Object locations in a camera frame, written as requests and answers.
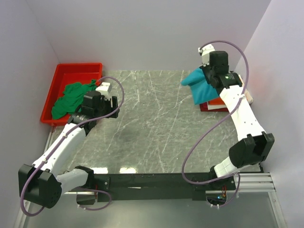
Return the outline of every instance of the teal cloth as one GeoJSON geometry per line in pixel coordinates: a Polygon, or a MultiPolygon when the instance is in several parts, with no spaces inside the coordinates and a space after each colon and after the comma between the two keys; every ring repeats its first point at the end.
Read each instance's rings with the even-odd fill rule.
{"type": "Polygon", "coordinates": [[[202,69],[197,68],[190,73],[181,84],[190,86],[195,105],[205,103],[219,97],[216,89],[209,85],[205,79],[202,69]]]}
{"type": "Polygon", "coordinates": [[[52,108],[52,117],[54,120],[60,119],[67,113],[74,113],[77,107],[83,102],[84,95],[88,91],[96,89],[96,80],[92,80],[89,84],[81,84],[76,82],[66,85],[63,91],[64,96],[58,98],[52,108]]]}

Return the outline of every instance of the red box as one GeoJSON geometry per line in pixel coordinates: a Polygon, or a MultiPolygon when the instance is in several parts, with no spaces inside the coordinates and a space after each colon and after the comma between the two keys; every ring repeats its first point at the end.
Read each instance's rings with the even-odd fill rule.
{"type": "Polygon", "coordinates": [[[53,120],[51,111],[54,103],[59,97],[63,96],[66,85],[75,82],[89,84],[92,79],[100,79],[102,77],[102,68],[103,65],[101,63],[58,64],[40,121],[51,126],[65,125],[70,115],[66,114],[58,120],[53,120]]]}

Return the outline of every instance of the blue cloth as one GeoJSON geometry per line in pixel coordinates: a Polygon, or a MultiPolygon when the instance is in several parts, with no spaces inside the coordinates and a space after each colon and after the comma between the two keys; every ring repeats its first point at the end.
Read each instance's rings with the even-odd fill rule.
{"type": "Polygon", "coordinates": [[[195,105],[213,100],[219,97],[216,89],[209,85],[205,79],[202,69],[197,68],[189,74],[181,84],[190,86],[195,105]]]}

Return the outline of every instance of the wire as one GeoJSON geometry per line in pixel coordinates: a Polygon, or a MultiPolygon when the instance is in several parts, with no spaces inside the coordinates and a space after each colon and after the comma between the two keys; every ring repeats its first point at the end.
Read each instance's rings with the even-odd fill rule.
{"type": "Polygon", "coordinates": [[[94,192],[95,199],[97,198],[97,195],[98,195],[98,192],[97,192],[97,191],[96,191],[96,192],[94,192]]]}
{"type": "Polygon", "coordinates": [[[232,197],[228,201],[226,201],[222,205],[219,205],[220,208],[226,206],[227,204],[229,204],[235,198],[235,196],[237,195],[238,190],[239,190],[239,185],[241,183],[241,175],[239,173],[237,173],[237,176],[238,176],[238,183],[237,183],[237,188],[236,188],[235,192],[233,193],[232,197]]]}
{"type": "MultiPolygon", "coordinates": [[[[29,178],[27,179],[27,181],[25,182],[25,184],[24,184],[24,186],[23,186],[23,189],[22,189],[22,191],[21,191],[21,196],[20,196],[20,206],[21,206],[22,212],[23,212],[26,216],[29,216],[29,217],[36,216],[36,215],[38,215],[38,214],[44,209],[44,207],[42,207],[39,211],[37,211],[37,212],[35,212],[35,213],[29,213],[29,212],[25,209],[24,203],[23,203],[24,196],[25,196],[25,192],[26,192],[26,190],[27,190],[27,188],[28,188],[28,186],[29,186],[29,183],[30,183],[31,180],[33,179],[33,177],[34,177],[34,176],[36,175],[36,173],[37,173],[39,170],[41,170],[41,168],[47,163],[47,161],[49,160],[49,158],[54,154],[54,152],[58,149],[58,147],[59,147],[59,146],[62,144],[62,142],[66,139],[66,136],[68,136],[69,134],[71,134],[76,128],[78,128],[78,127],[80,127],[80,126],[82,126],[82,125],[84,125],[84,124],[86,124],[86,123],[88,123],[88,122],[101,120],[101,119],[103,119],[103,118],[107,118],[107,117],[113,115],[113,114],[116,113],[116,112],[120,109],[120,107],[123,105],[123,103],[124,103],[124,88],[123,88],[122,84],[121,84],[116,78],[111,77],[111,76],[106,76],[106,77],[102,77],[101,79],[99,79],[98,82],[101,82],[103,79],[107,79],[107,78],[116,81],[116,82],[118,83],[118,85],[120,86],[121,91],[122,91],[122,94],[123,94],[123,95],[122,95],[122,101],[121,101],[121,103],[118,105],[118,107],[117,107],[115,110],[113,110],[111,113],[109,113],[109,114],[107,114],[107,115],[100,116],[100,117],[93,118],[93,119],[89,119],[89,120],[83,121],[83,122],[80,123],[80,124],[75,125],[75,126],[72,127],[69,131],[67,131],[67,133],[66,133],[65,136],[63,136],[63,137],[59,140],[59,142],[54,146],[54,148],[51,150],[51,152],[45,157],[45,160],[44,160],[44,161],[43,161],[43,162],[42,162],[42,163],[33,171],[33,173],[29,176],[29,178]]],[[[100,190],[90,190],[90,191],[98,191],[98,192],[101,192],[101,193],[104,193],[104,194],[109,195],[109,193],[107,193],[107,192],[105,192],[105,191],[100,191],[100,190]]],[[[103,206],[102,209],[105,208],[105,207],[107,207],[107,206],[111,203],[111,201],[112,201],[111,195],[109,196],[109,198],[110,198],[109,203],[107,203],[105,206],[103,206]]]]}
{"type": "MultiPolygon", "coordinates": [[[[242,90],[242,94],[244,94],[246,88],[247,88],[247,84],[248,84],[248,80],[249,80],[249,66],[248,66],[248,60],[244,54],[244,52],[235,44],[229,42],[229,41],[225,41],[225,40],[214,40],[214,41],[211,41],[211,42],[208,42],[207,44],[204,44],[203,46],[200,47],[200,50],[202,50],[202,48],[206,45],[209,45],[209,44],[212,44],[212,43],[226,43],[226,44],[229,44],[233,47],[235,47],[239,52],[240,54],[242,55],[243,59],[244,59],[244,62],[245,62],[245,66],[246,66],[246,80],[244,82],[244,87],[243,87],[243,90],[242,90]]],[[[181,167],[181,174],[182,174],[182,177],[183,179],[190,183],[190,184],[195,184],[195,185],[204,185],[204,184],[209,184],[209,183],[212,183],[212,182],[215,182],[215,181],[218,181],[218,180],[221,180],[221,179],[225,179],[225,178],[228,178],[228,177],[232,177],[234,176],[235,174],[232,173],[232,174],[228,174],[228,175],[225,175],[225,176],[222,176],[222,177],[218,177],[218,178],[214,178],[214,179],[211,179],[211,180],[207,180],[207,181],[201,181],[201,182],[194,182],[194,181],[190,181],[186,175],[185,175],[185,166],[186,166],[186,162],[188,160],[188,158],[190,157],[190,155],[192,154],[192,152],[194,151],[194,149],[197,147],[197,145],[206,137],[206,135],[208,135],[213,129],[215,129],[217,126],[219,126],[221,123],[223,123],[225,120],[227,120],[239,107],[239,105],[241,104],[241,101],[242,101],[242,98],[239,99],[237,105],[235,106],[235,108],[228,114],[226,115],[223,119],[221,119],[218,123],[216,123],[213,127],[211,127],[208,131],[206,131],[200,138],[199,140],[192,146],[192,148],[190,149],[190,151],[188,152],[188,154],[186,155],[186,158],[182,164],[182,167],[181,167]]]]}
{"type": "Polygon", "coordinates": [[[90,211],[102,210],[102,209],[105,209],[107,206],[109,206],[110,203],[112,202],[112,196],[111,196],[111,194],[108,193],[108,192],[106,192],[106,191],[93,190],[93,189],[83,189],[83,190],[85,190],[85,191],[93,191],[93,192],[100,192],[100,193],[106,194],[109,197],[109,202],[106,205],[102,206],[101,208],[86,208],[86,207],[84,207],[82,205],[79,205],[79,207],[83,208],[84,210],[90,210],[90,211]]]}
{"type": "Polygon", "coordinates": [[[226,197],[226,193],[227,193],[227,188],[226,185],[222,187],[222,196],[226,197]]]}

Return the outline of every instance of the black joint motor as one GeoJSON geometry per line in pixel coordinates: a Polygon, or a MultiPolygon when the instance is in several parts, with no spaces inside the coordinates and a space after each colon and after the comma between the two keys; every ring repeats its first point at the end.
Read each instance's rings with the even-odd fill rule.
{"type": "Polygon", "coordinates": [[[226,51],[212,51],[209,54],[209,65],[201,66],[206,81],[220,94],[224,88],[242,86],[237,73],[229,72],[228,53],[226,51]]]}
{"type": "MultiPolygon", "coordinates": [[[[30,175],[36,168],[29,165],[22,165],[18,171],[19,194],[30,175]]],[[[46,208],[52,208],[61,196],[61,183],[55,176],[47,171],[39,170],[30,181],[24,195],[24,199],[46,208]]]]}
{"type": "MultiPolygon", "coordinates": [[[[209,171],[209,179],[210,180],[217,178],[217,175],[215,173],[214,167],[215,166],[212,166],[210,168],[210,171],[209,171]]],[[[233,180],[233,177],[217,180],[215,182],[210,183],[209,186],[210,186],[210,188],[215,189],[215,190],[221,189],[223,186],[226,185],[227,179],[230,179],[230,183],[231,183],[231,180],[233,180]]]]}
{"type": "Polygon", "coordinates": [[[258,136],[249,134],[229,149],[229,158],[237,168],[257,164],[265,161],[274,143],[275,138],[271,133],[262,132],[258,136]]]}
{"type": "MultiPolygon", "coordinates": [[[[77,107],[75,112],[71,115],[68,123],[79,124],[86,120],[94,119],[100,116],[107,115],[118,107],[117,97],[112,96],[112,101],[106,100],[105,96],[98,91],[89,91],[84,95],[83,102],[77,107]]],[[[117,118],[119,110],[109,116],[108,118],[117,118]]],[[[86,135],[95,127],[97,121],[91,121],[84,124],[86,135]]]]}

